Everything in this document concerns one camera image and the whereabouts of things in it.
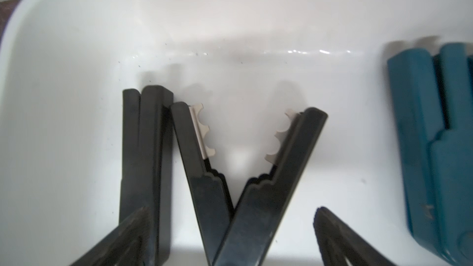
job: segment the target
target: black plastic tong arm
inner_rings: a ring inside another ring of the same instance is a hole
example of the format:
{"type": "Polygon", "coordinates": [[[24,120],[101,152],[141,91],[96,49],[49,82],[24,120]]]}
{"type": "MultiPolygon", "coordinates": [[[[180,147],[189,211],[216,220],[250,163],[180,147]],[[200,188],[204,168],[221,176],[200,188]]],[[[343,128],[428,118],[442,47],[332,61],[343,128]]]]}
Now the black plastic tong arm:
{"type": "Polygon", "coordinates": [[[247,185],[214,266],[253,266],[266,252],[319,138],[327,114],[308,108],[293,122],[269,180],[247,185]]]}
{"type": "Polygon", "coordinates": [[[144,266],[162,265],[169,257],[172,103],[173,93],[159,85],[146,86],[141,94],[135,89],[123,91],[119,222],[142,206],[150,208],[144,266]]]}
{"type": "Polygon", "coordinates": [[[395,266],[328,208],[317,209],[314,230],[325,266],[395,266]]]}
{"type": "Polygon", "coordinates": [[[223,175],[211,170],[209,159],[202,158],[189,106],[174,103],[171,113],[205,254],[211,265],[230,224],[233,204],[223,175]]]}
{"type": "Polygon", "coordinates": [[[149,233],[150,211],[142,207],[70,266],[142,266],[149,233]]]}

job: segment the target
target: serrated metal blade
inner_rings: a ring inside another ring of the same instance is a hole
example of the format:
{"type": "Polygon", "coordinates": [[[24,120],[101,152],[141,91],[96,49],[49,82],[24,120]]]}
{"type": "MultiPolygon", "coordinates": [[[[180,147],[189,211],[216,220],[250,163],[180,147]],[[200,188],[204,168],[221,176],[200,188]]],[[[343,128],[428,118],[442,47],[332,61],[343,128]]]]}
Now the serrated metal blade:
{"type": "Polygon", "coordinates": [[[215,149],[207,147],[204,143],[205,135],[210,132],[210,127],[203,125],[199,121],[199,113],[204,109],[202,103],[189,106],[191,112],[192,123],[194,124],[195,134],[197,135],[197,141],[199,142],[199,148],[201,150],[202,159],[207,159],[215,155],[215,149]]]}
{"type": "Polygon", "coordinates": [[[278,139],[278,141],[280,143],[279,150],[275,154],[266,154],[265,157],[264,157],[264,159],[267,162],[272,163],[273,165],[275,165],[277,163],[279,153],[281,152],[282,144],[284,143],[284,140],[286,140],[287,134],[289,133],[289,129],[291,128],[294,119],[296,119],[296,117],[299,115],[298,112],[296,112],[292,109],[286,110],[286,112],[284,114],[286,114],[286,116],[289,118],[289,120],[291,121],[291,124],[289,125],[287,130],[282,131],[282,132],[277,131],[274,134],[274,136],[276,137],[276,139],[278,139]]]}

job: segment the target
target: teal clamp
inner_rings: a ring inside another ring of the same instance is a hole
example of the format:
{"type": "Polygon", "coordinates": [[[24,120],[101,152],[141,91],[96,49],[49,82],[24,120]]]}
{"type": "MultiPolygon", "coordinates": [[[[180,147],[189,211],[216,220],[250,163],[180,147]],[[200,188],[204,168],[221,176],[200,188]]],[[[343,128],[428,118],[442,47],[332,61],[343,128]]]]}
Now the teal clamp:
{"type": "Polygon", "coordinates": [[[408,226],[453,265],[473,265],[473,61],[464,45],[388,60],[408,226]]]}

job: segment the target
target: brown surface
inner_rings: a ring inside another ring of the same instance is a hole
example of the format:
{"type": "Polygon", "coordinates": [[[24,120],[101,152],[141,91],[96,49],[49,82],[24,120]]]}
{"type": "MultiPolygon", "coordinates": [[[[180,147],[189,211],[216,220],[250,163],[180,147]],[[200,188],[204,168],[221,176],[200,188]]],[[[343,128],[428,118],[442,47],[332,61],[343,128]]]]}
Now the brown surface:
{"type": "Polygon", "coordinates": [[[7,0],[0,2],[0,39],[3,36],[3,31],[5,30],[8,20],[18,3],[20,3],[20,0],[7,0]]]}

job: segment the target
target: white bin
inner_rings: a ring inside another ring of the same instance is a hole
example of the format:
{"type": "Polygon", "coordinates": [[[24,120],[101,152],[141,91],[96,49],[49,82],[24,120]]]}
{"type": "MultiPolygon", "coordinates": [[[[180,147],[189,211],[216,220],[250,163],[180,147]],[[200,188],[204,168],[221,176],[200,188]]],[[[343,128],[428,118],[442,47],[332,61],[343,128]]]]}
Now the white bin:
{"type": "MultiPolygon", "coordinates": [[[[329,118],[265,266],[322,265],[327,206],[399,265],[445,265],[411,238],[386,59],[473,40],[472,0],[24,0],[0,51],[0,265],[67,266],[118,222],[121,91],[202,102],[236,203],[268,172],[284,111],[329,118]]],[[[177,144],[166,265],[206,264],[177,144]]]]}

